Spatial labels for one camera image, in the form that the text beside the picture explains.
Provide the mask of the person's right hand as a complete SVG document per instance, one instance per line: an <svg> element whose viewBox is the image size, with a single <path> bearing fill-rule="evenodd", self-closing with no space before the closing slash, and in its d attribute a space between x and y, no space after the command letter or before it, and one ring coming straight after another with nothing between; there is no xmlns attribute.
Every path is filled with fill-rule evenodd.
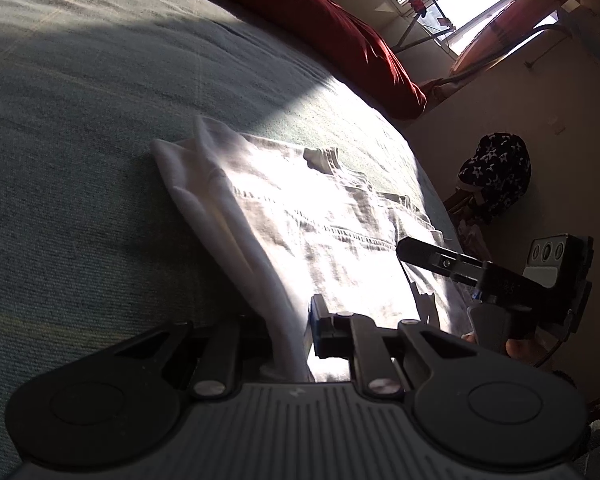
<svg viewBox="0 0 600 480"><path fill-rule="evenodd" d="M536 340L509 339L505 346L507 354L514 360L534 364L545 356L546 350Z"/></svg>

